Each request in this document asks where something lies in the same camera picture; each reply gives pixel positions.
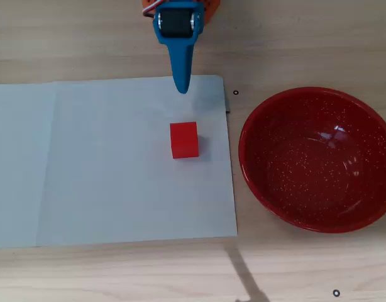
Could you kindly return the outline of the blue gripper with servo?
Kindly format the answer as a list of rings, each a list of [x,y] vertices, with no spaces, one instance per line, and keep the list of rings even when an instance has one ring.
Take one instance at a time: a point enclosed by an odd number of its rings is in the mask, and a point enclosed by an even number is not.
[[[185,94],[189,90],[194,45],[204,29],[202,3],[165,1],[155,11],[155,34],[168,49],[175,86]]]

